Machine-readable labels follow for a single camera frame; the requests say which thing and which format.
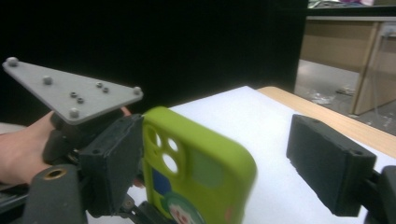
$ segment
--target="black curtain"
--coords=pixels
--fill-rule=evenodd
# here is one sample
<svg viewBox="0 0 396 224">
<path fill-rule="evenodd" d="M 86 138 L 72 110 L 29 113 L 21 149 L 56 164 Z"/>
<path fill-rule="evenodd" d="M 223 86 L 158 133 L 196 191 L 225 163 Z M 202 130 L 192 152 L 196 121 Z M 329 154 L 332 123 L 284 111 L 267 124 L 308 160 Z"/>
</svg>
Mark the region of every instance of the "black curtain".
<svg viewBox="0 0 396 224">
<path fill-rule="evenodd" d="M 307 1 L 0 3 L 1 60 L 140 86 L 144 113 L 248 85 L 294 88 Z M 2 72 L 0 121 L 49 111 Z"/>
</svg>

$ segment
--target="black bracket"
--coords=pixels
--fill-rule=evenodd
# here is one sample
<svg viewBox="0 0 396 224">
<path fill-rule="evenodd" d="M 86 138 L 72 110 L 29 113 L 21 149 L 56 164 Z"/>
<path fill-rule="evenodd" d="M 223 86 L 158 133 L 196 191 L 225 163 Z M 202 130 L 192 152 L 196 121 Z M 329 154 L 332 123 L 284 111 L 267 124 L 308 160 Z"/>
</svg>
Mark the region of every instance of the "black bracket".
<svg viewBox="0 0 396 224">
<path fill-rule="evenodd" d="M 134 199 L 129 195 L 126 195 L 118 216 L 129 218 L 134 224 L 174 224 L 148 202 L 136 206 Z"/>
<path fill-rule="evenodd" d="M 287 157 L 333 214 L 396 223 L 396 166 L 374 171 L 376 156 L 323 122 L 294 115 Z"/>
<path fill-rule="evenodd" d="M 119 118 L 118 114 L 106 115 L 102 122 L 101 117 L 92 120 L 93 127 L 87 123 L 84 127 L 55 125 L 59 138 L 50 139 L 45 149 L 46 161 L 51 158 L 54 166 L 37 175 L 32 183 L 23 215 L 26 223 L 84 223 L 81 220 L 85 210 L 94 217 L 114 216 L 120 211 L 128 188 L 139 174 L 143 117 Z M 105 128 L 98 126 L 108 123 Z M 54 209 L 62 213 L 51 212 Z M 37 211 L 49 212 L 42 216 Z"/>
</svg>

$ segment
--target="finger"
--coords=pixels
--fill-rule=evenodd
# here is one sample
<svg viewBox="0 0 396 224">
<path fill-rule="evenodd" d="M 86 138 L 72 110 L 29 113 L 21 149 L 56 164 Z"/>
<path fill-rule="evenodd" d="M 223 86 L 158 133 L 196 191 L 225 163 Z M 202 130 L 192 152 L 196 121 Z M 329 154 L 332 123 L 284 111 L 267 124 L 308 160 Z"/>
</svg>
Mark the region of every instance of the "finger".
<svg viewBox="0 0 396 224">
<path fill-rule="evenodd" d="M 145 187 L 145 186 L 143 185 L 143 183 L 140 182 L 140 180 L 138 180 L 138 179 L 134 179 L 134 186 L 135 186 L 135 187 L 138 187 L 138 188 L 140 188 L 140 189 L 142 189 L 142 188 Z"/>
<path fill-rule="evenodd" d="M 28 169 L 29 172 L 27 172 L 22 178 L 24 180 L 24 183 L 27 183 L 28 185 L 32 184 L 33 178 L 40 172 L 42 172 L 45 169 L 50 168 L 50 165 L 40 162 L 36 165 L 32 165 L 30 169 Z"/>
<path fill-rule="evenodd" d="M 125 116 L 130 116 L 132 114 L 125 106 L 123 106 L 121 110 Z"/>
<path fill-rule="evenodd" d="M 54 130 L 54 127 L 50 122 L 50 117 L 52 114 L 53 112 L 49 112 L 46 116 L 39 119 L 27 128 L 30 130 L 29 133 L 32 135 L 32 137 L 39 137 L 42 139 L 48 138 L 50 136 L 50 132 Z"/>
</svg>

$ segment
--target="screw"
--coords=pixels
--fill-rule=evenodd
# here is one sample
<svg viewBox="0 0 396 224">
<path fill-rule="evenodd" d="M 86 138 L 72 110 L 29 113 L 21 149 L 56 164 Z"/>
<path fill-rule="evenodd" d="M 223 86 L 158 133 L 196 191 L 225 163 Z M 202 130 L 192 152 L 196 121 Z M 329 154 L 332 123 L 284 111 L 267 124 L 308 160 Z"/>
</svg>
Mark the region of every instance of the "screw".
<svg viewBox="0 0 396 224">
<path fill-rule="evenodd" d="M 70 92 L 70 97 L 76 98 L 78 95 L 75 91 Z"/>
<path fill-rule="evenodd" d="M 50 76 L 43 76 L 43 82 L 44 82 L 44 84 L 46 84 L 46 85 L 52 84 L 52 77 L 50 77 Z"/>
<path fill-rule="evenodd" d="M 7 64 L 8 64 L 9 66 L 11 66 L 11 67 L 16 67 L 16 66 L 18 66 L 18 62 L 19 62 L 19 60 L 18 60 L 17 58 L 15 58 L 15 57 L 7 58 Z"/>
<path fill-rule="evenodd" d="M 79 116 L 79 110 L 73 107 L 70 109 L 69 114 L 71 118 L 76 119 Z"/>
<path fill-rule="evenodd" d="M 140 95 L 140 93 L 142 93 L 142 89 L 140 89 L 140 87 L 135 87 L 134 88 L 134 94 Z"/>
<path fill-rule="evenodd" d="M 78 97 L 78 99 L 77 99 L 77 103 L 79 103 L 79 104 L 82 104 L 82 103 L 84 103 L 84 99 L 83 99 L 83 98 L 81 98 L 81 97 Z"/>
<path fill-rule="evenodd" d="M 125 202 L 125 206 L 126 207 L 132 207 L 132 206 L 134 206 L 134 203 L 131 200 L 128 200 L 128 201 Z"/>
</svg>

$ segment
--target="cartoon sticker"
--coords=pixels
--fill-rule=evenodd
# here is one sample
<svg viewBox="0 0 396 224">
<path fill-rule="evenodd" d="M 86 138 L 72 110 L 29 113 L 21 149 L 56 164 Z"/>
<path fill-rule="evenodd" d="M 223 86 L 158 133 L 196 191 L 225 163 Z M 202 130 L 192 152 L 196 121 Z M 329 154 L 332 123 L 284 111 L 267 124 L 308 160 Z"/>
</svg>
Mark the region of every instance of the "cartoon sticker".
<svg viewBox="0 0 396 224">
<path fill-rule="evenodd" d="M 167 193 L 162 203 L 163 209 L 171 214 L 177 224 L 205 224 L 195 207 L 179 194 Z"/>
</svg>

